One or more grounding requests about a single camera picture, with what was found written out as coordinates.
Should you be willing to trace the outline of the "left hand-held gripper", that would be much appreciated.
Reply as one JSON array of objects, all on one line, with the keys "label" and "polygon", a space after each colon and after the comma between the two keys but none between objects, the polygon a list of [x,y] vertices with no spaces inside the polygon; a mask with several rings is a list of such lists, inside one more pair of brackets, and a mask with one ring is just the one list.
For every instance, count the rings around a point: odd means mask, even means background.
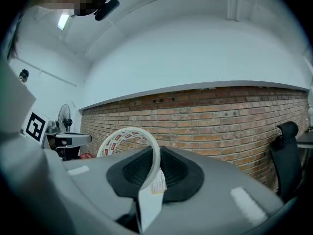
[{"label": "left hand-held gripper", "polygon": [[62,132],[58,121],[36,110],[30,111],[25,120],[25,135],[35,140],[41,148],[56,151],[61,161],[64,161],[63,146],[82,146],[92,141],[89,134]]}]

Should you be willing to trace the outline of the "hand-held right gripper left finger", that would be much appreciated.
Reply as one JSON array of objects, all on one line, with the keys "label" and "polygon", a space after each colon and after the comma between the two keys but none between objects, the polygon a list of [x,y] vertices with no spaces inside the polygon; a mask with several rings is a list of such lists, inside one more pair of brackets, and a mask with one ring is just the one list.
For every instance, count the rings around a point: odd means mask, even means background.
[{"label": "hand-held right gripper left finger", "polygon": [[148,146],[125,153],[64,162],[65,169],[98,220],[141,222],[139,192],[153,164]]}]

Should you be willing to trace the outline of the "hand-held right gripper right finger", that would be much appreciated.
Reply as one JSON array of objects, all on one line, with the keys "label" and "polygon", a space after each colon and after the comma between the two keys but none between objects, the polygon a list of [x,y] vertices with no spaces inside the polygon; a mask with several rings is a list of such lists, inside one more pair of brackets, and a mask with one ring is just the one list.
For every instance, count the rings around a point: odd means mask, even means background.
[{"label": "hand-held right gripper right finger", "polygon": [[163,146],[167,190],[148,235],[266,235],[291,209],[236,166]]}]

